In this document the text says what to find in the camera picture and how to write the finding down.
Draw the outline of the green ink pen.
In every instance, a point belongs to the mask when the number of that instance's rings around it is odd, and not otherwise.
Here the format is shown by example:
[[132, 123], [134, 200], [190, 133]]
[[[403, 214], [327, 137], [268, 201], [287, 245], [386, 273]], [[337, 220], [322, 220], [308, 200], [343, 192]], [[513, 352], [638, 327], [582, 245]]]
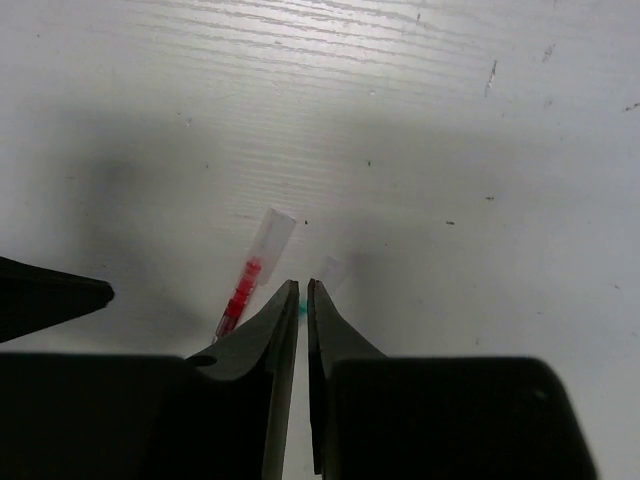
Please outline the green ink pen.
[[[332, 256], [325, 256], [312, 278], [320, 281], [329, 294], [333, 294], [350, 273], [351, 265]], [[304, 320], [307, 316], [308, 289], [303, 288], [299, 300], [298, 318]]]

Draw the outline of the red ink pen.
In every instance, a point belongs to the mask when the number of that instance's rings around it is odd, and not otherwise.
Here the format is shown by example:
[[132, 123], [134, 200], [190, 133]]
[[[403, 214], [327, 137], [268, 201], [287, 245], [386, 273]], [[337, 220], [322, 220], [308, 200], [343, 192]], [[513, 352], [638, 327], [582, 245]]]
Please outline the red ink pen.
[[295, 226], [296, 220], [289, 215], [273, 208], [267, 210], [216, 328], [213, 342], [237, 327], [256, 288], [269, 281]]

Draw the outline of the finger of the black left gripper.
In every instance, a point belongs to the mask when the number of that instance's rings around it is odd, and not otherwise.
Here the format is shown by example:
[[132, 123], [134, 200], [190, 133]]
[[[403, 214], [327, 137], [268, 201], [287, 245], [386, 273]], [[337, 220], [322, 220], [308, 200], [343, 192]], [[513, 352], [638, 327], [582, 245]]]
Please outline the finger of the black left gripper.
[[91, 314], [113, 299], [103, 280], [1, 259], [1, 341]]

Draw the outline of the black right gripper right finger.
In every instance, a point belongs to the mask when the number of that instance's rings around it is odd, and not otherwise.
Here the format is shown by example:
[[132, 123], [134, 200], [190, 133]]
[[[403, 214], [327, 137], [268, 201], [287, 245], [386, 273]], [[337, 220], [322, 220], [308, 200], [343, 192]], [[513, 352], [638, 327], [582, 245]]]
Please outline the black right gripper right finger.
[[324, 479], [391, 479], [390, 359], [342, 317], [318, 279], [308, 285], [307, 313], [314, 471]]

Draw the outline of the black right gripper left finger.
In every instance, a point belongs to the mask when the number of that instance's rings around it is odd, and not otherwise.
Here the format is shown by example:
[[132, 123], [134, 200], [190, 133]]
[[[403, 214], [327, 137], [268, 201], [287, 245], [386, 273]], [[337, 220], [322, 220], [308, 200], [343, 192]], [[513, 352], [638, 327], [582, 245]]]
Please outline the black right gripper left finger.
[[299, 284], [186, 359], [187, 379], [157, 417], [152, 479], [279, 479], [298, 338]]

